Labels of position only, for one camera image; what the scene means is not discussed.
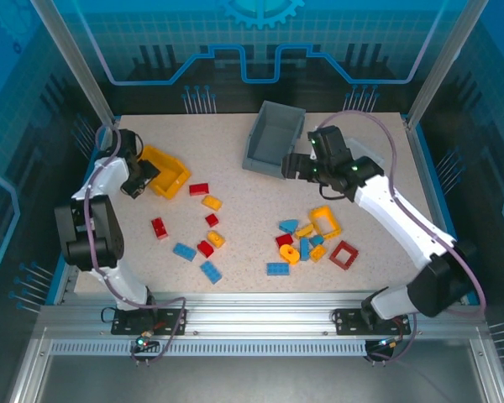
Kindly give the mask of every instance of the blue lego brick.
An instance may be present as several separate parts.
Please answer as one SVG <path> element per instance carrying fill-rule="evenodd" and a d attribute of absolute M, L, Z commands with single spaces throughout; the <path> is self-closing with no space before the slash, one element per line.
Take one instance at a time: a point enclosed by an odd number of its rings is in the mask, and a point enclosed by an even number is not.
<path fill-rule="evenodd" d="M 285 233 L 294 233 L 299 225 L 299 220 L 285 220 L 278 224 L 278 228 Z"/>
<path fill-rule="evenodd" d="M 204 264 L 202 264 L 200 268 L 202 269 L 203 274 L 205 274 L 213 284 L 222 279 L 222 275 L 220 274 L 220 272 L 209 260 Z"/>
<path fill-rule="evenodd" d="M 289 275 L 289 263 L 268 263 L 267 275 Z"/>
<path fill-rule="evenodd" d="M 306 262 L 310 259 L 310 243 L 308 242 L 308 238 L 301 238 L 301 261 Z"/>
<path fill-rule="evenodd" d="M 312 244 L 313 248 L 322 244 L 323 242 L 325 242 L 325 238 L 323 238 L 322 235 L 316 235 L 315 237 L 310 238 L 310 243 Z"/>
<path fill-rule="evenodd" d="M 177 243 L 176 246 L 174 247 L 173 252 L 177 256 L 181 256 L 183 259 L 186 259 L 189 262 L 192 262 L 194 256 L 196 256 L 196 250 L 194 250 L 193 248 L 189 248 L 188 246 L 182 243 Z"/>

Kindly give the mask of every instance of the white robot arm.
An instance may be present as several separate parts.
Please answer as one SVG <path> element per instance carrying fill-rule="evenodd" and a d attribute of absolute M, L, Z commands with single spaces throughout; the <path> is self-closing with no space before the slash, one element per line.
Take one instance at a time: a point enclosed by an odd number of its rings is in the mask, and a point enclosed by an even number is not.
<path fill-rule="evenodd" d="M 368 325 L 416 312 L 434 317 L 470 291 L 470 279 L 438 240 L 463 259 L 474 253 L 471 245 L 457 243 L 395 190 L 398 202 L 434 234 L 430 237 L 394 202 L 382 168 L 368 157 L 353 159 L 338 128 L 319 128 L 308 133 L 308 139 L 312 153 L 284 157 L 282 175 L 295 179 L 298 174 L 298 179 L 318 183 L 321 194 L 324 186 L 331 186 L 342 194 L 334 199 L 347 198 L 364 208 L 400 243 L 417 268 L 409 284 L 387 287 L 362 302 L 361 314 Z"/>
<path fill-rule="evenodd" d="M 101 158 L 95 161 L 94 172 L 99 167 L 102 167 L 102 170 L 91 184 L 91 222 L 86 223 L 83 214 L 84 197 L 91 177 L 65 205 L 55 209 L 55 217 L 62 253 L 68 264 L 76 265 L 82 271 L 88 271 L 104 284 L 103 277 L 93 269 L 92 265 L 86 232 L 87 225 L 90 225 L 94 231 L 99 269 L 105 273 L 107 280 L 119 295 L 127 301 L 145 305 L 149 291 L 136 278 L 126 260 L 123 259 L 123 235 L 112 208 L 112 200 L 120 189 L 136 198 L 144 191 L 147 183 L 159 174 L 159 171 L 149 161 L 138 161 L 134 132 L 121 130 L 121 136 L 122 147 L 110 164 L 103 165 L 108 158 L 108 152 L 102 153 Z M 137 309 L 125 301 L 116 297 L 115 299 L 119 310 Z"/>

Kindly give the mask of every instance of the black mounting plate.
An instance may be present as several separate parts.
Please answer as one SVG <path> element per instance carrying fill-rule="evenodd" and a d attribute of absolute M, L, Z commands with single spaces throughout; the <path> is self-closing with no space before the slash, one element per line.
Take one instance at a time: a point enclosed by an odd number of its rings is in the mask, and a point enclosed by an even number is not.
<path fill-rule="evenodd" d="M 150 330 L 156 323 L 165 325 L 155 330 L 155 336 L 169 336 L 176 325 L 181 309 L 157 309 L 156 317 L 153 310 L 138 309 L 135 311 L 116 310 L 112 323 L 111 334 L 119 336 L 139 336 Z M 186 310 L 183 312 L 182 324 L 177 328 L 176 336 L 185 334 Z"/>
<path fill-rule="evenodd" d="M 360 315 L 360 309 L 336 309 L 332 316 L 338 336 L 399 336 L 400 328 L 392 321 L 384 321 L 370 330 Z M 411 326 L 407 315 L 401 318 L 403 336 L 411 334 Z"/>

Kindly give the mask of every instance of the gray bin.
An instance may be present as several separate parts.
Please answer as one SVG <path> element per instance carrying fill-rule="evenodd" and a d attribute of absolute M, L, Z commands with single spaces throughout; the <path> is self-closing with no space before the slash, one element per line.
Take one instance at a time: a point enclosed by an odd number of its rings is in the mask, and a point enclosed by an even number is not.
<path fill-rule="evenodd" d="M 243 169 L 283 179 L 282 159 L 301 137 L 305 113 L 299 107 L 263 101 L 246 140 Z"/>

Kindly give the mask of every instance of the yellow bin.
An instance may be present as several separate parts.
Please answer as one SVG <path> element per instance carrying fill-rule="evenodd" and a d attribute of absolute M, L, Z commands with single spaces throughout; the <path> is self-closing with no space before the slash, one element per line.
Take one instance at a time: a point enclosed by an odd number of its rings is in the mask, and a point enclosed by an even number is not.
<path fill-rule="evenodd" d="M 175 157 L 146 145 L 140 156 L 141 160 L 148 160 L 160 173 L 148 184 L 148 187 L 159 196 L 167 199 L 174 197 L 191 177 L 191 172 Z"/>

